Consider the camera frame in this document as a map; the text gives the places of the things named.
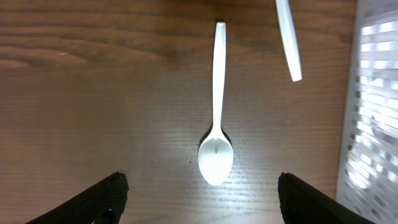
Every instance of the wooden table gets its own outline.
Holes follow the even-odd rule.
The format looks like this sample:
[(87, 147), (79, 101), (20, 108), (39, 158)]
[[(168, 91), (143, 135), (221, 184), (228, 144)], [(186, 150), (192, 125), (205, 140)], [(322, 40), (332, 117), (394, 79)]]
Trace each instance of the wooden table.
[[(334, 197), (356, 1), (291, 1), (291, 81), (273, 0), (2, 0), (0, 217), (23, 223), (117, 170), (121, 223), (282, 223), (289, 171)], [(227, 24), (228, 180), (198, 168), (215, 21)]]

